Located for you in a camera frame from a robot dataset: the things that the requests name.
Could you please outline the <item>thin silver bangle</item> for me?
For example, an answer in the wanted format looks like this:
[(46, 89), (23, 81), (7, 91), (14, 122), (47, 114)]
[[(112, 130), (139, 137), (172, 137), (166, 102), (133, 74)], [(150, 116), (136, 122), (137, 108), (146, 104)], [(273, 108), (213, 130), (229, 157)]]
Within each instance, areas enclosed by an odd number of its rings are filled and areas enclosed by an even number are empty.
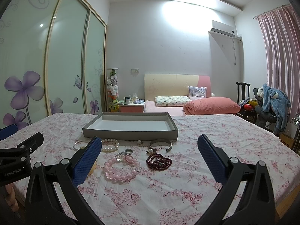
[(88, 144), (89, 140), (78, 140), (74, 143), (73, 148), (75, 151), (85, 149)]

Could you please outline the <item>silver cuff bangle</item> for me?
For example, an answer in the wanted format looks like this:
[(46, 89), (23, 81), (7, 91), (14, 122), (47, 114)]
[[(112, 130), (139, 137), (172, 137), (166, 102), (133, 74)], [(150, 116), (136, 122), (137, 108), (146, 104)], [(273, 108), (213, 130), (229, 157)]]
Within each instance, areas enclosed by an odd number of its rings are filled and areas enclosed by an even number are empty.
[(152, 148), (154, 150), (154, 153), (157, 152), (159, 147), (166, 147), (166, 153), (170, 152), (173, 148), (173, 144), (170, 140), (166, 140), (166, 139), (156, 139), (156, 140), (152, 140), (149, 145), (148, 145), (148, 149)]

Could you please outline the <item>floral pink bedsheet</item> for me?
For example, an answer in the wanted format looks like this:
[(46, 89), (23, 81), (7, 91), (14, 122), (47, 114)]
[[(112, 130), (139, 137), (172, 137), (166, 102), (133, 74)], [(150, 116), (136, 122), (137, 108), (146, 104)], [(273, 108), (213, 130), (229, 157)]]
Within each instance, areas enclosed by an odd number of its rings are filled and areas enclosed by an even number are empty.
[[(94, 117), (56, 113), (18, 131), (1, 142), (13, 148), (37, 132), (44, 143), (32, 155), (32, 165), (59, 163), (75, 153), (73, 145), (82, 128)], [(172, 160), (162, 172), (147, 167), (147, 143), (120, 141), (119, 151), (133, 150), (140, 172), (125, 183), (105, 179), (103, 166), (116, 153), (101, 153), (93, 174), (78, 186), (94, 212), (105, 224), (194, 224), (213, 201), (221, 184), (217, 183), (197, 148), (197, 139), (206, 134), (228, 156), (256, 164), (263, 160), (268, 168), (276, 206), (299, 185), (299, 156), (278, 137), (235, 115), (194, 115), (172, 117), (178, 138), (172, 151), (158, 152)]]

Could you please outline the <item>black wooden chair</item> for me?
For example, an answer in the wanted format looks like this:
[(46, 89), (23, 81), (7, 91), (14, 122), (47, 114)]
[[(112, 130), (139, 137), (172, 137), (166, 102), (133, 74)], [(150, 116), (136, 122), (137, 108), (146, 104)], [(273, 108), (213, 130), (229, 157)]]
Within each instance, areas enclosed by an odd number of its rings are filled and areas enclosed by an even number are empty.
[(240, 118), (255, 123), (257, 114), (254, 107), (249, 104), (250, 100), (250, 84), (244, 82), (237, 82), (237, 104), (240, 106), (240, 111), (237, 116)]

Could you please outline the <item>sliding wardrobe with flowers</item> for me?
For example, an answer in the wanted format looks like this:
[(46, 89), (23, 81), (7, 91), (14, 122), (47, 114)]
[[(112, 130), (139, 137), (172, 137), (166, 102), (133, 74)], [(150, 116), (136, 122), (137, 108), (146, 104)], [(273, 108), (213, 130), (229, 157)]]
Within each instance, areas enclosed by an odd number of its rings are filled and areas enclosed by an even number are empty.
[(1, 127), (105, 110), (108, 0), (1, 0)]

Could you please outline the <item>blue plush blanket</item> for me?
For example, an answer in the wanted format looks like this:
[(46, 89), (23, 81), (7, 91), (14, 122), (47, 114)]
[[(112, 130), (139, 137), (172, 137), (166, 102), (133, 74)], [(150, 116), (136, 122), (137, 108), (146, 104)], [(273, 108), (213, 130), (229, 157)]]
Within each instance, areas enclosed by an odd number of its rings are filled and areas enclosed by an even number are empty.
[(287, 95), (281, 90), (272, 88), (266, 83), (262, 85), (263, 90), (263, 106), (262, 109), (266, 113), (271, 108), (277, 118), (274, 127), (274, 134), (278, 134), (285, 130), (288, 121), (289, 108), (291, 103)]

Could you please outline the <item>folded salmon duvet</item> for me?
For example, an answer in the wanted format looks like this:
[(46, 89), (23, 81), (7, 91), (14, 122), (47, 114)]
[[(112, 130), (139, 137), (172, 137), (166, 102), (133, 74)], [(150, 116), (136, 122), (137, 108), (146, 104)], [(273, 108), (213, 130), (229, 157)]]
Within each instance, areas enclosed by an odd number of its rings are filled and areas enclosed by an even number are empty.
[(227, 97), (206, 97), (191, 100), (184, 106), (186, 115), (236, 114), (241, 107)]

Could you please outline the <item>grey cardboard tray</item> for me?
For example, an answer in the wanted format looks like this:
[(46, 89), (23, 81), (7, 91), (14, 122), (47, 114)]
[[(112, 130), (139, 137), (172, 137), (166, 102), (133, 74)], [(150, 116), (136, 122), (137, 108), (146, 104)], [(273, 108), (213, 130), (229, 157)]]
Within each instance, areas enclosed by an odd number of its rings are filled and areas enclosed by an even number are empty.
[(86, 138), (124, 141), (176, 140), (179, 130), (167, 112), (102, 113), (82, 128)]

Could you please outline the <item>plush toy column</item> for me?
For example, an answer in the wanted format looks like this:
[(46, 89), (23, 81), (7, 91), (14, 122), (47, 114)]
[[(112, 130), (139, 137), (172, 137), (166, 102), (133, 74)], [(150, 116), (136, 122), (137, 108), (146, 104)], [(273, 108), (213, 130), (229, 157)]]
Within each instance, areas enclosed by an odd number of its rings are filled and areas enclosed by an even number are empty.
[(107, 69), (106, 76), (106, 94), (107, 94), (107, 110), (108, 112), (119, 111), (119, 82), (117, 78), (117, 67)]

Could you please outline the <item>pearl earring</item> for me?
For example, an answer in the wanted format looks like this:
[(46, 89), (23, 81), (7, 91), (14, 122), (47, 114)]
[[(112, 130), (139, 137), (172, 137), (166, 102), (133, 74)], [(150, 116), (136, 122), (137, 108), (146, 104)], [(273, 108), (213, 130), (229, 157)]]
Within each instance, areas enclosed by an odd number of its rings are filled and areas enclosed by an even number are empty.
[(147, 151), (146, 151), (147, 154), (149, 155), (152, 155), (154, 153), (154, 150), (152, 148), (149, 148)]

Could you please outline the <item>lilac patterned pillow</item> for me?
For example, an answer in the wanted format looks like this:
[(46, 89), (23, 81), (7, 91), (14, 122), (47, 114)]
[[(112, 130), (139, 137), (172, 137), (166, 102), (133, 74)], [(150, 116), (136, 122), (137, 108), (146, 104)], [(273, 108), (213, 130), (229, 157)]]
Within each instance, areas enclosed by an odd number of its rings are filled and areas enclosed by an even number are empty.
[(205, 98), (207, 87), (188, 86), (189, 97)]

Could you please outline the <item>pink bed mattress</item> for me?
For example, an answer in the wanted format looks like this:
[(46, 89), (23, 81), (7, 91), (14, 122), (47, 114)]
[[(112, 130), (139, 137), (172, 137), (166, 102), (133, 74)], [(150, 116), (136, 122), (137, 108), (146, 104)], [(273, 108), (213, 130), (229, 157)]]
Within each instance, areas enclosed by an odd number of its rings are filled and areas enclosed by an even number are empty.
[(154, 101), (146, 100), (143, 106), (144, 113), (166, 112), (170, 116), (185, 116), (183, 107), (157, 107)]

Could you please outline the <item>cream and pink headboard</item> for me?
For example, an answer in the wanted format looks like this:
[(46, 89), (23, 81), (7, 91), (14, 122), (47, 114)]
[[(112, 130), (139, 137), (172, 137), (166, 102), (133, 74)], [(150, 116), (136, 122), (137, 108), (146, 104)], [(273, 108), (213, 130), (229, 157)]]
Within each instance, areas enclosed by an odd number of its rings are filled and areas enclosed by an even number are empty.
[(206, 87), (206, 97), (211, 97), (211, 79), (209, 76), (145, 74), (144, 99), (154, 101), (157, 96), (188, 96), (188, 86)]

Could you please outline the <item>white air conditioner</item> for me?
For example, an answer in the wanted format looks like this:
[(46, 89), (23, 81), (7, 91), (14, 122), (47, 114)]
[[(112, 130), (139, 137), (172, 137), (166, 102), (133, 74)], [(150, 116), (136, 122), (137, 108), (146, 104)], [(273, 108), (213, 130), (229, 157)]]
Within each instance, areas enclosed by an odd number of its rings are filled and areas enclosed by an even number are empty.
[(212, 20), (211, 23), (212, 23), (212, 27), (211, 27), (212, 32), (229, 36), (231, 38), (236, 37), (236, 31), (232, 26), (214, 20)]

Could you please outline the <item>pink curtain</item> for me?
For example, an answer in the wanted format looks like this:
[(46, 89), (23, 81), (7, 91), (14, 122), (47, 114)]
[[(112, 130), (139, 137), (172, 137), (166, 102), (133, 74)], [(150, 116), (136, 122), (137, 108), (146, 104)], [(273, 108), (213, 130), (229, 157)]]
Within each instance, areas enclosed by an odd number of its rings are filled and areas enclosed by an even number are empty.
[(299, 111), (299, 15), (291, 4), (257, 15), (266, 51), (267, 85), (284, 92)]

